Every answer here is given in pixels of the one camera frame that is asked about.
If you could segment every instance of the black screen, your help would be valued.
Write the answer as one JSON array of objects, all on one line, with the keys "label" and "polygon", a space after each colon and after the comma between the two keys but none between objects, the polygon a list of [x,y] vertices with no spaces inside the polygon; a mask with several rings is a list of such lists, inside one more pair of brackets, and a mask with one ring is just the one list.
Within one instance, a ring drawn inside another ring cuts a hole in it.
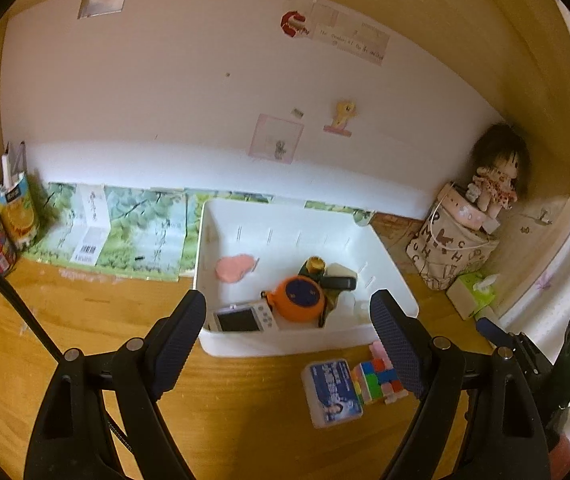
[{"label": "black screen", "polygon": [[223,332],[254,332],[260,330],[254,312],[250,308],[217,313],[216,317]]}]

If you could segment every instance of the doll hair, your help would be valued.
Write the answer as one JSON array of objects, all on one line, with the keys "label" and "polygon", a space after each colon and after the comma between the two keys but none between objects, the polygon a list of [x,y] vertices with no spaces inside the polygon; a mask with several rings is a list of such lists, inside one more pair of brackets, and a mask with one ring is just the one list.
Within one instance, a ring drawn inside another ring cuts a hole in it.
[{"label": "doll hair", "polygon": [[472,150],[476,167],[487,168],[491,168],[497,158],[509,159],[513,153],[518,155],[518,176],[511,183],[519,196],[525,196],[530,171],[529,150],[513,127],[505,123],[492,124]]}]

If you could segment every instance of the yellow small toy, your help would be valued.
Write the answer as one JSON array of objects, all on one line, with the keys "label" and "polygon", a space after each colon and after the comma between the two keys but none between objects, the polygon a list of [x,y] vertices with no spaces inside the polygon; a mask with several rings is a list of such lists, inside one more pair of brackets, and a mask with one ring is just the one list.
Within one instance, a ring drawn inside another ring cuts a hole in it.
[{"label": "yellow small toy", "polygon": [[356,103],[354,101],[340,101],[336,105],[336,116],[331,126],[325,126],[323,131],[351,137],[351,132],[346,130],[347,122],[356,117]]}]

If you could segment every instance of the rubik's cube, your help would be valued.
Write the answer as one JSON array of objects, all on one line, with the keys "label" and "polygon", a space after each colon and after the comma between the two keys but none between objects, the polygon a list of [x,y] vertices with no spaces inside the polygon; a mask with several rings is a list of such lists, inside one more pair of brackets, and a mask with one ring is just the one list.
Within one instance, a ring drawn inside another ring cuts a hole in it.
[{"label": "rubik's cube", "polygon": [[371,404],[385,399],[385,404],[389,404],[405,397],[408,392],[402,386],[382,343],[375,341],[369,349],[373,359],[359,364],[351,371],[358,400],[363,404]]}]

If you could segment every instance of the canvas bag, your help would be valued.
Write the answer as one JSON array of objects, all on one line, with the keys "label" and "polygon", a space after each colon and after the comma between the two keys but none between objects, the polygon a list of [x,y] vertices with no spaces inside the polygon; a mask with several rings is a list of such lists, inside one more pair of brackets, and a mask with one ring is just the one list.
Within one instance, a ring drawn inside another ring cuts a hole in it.
[{"label": "canvas bag", "polygon": [[407,245],[407,255],[430,289],[445,290],[457,275],[480,269],[498,246],[498,239],[472,231],[456,222],[444,208],[435,208]]}]

